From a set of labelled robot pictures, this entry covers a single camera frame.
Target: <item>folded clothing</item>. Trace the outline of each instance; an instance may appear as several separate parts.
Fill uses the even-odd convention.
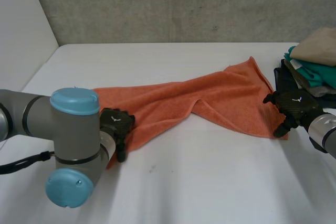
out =
[[[298,90],[297,83],[291,72],[285,64],[285,60],[281,61],[281,67],[274,69],[276,89],[279,92],[289,92]],[[322,97],[313,97],[322,108],[336,109],[336,94],[325,94]]]
[[[309,81],[311,87],[323,86],[326,83],[336,89],[336,67],[292,59],[293,49],[294,47],[289,48],[285,59]]]
[[[336,89],[327,84],[323,86],[311,87],[309,81],[297,70],[295,70],[291,63],[285,60],[285,65],[299,85],[298,88],[304,88],[314,97],[322,97],[325,94],[336,94]]]
[[[98,88],[95,92],[102,109],[119,108],[135,115],[128,152],[177,125],[191,112],[233,131],[266,138],[274,138],[273,131],[285,118],[272,104],[263,104],[273,90],[252,57],[189,81]]]
[[[325,27],[313,32],[293,49],[291,57],[336,66],[336,29]]]

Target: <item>gray wall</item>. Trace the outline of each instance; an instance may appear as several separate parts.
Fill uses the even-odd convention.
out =
[[[60,45],[257,42],[336,27],[336,0],[40,0]]]

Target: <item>beige cloth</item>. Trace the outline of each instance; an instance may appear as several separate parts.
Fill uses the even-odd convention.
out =
[[[321,28],[298,44],[291,58],[336,66],[336,29]]]

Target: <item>orange towel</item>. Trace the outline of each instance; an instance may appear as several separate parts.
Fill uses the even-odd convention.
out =
[[[98,88],[95,92],[102,109],[119,108],[135,115],[128,152],[177,125],[191,112],[233,131],[266,138],[274,138],[273,131],[284,120],[275,106],[263,104],[273,90],[253,57],[189,81]]]

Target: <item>table surface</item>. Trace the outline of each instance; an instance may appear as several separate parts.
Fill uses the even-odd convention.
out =
[[[253,56],[274,87],[273,68],[294,43],[66,45],[24,92],[63,87],[138,86],[184,81]],[[45,150],[51,141],[16,136],[0,164]],[[290,140],[243,135],[190,115],[103,173],[76,209],[44,191],[53,160],[0,177],[0,223],[334,224],[336,161],[316,151],[306,132]]]

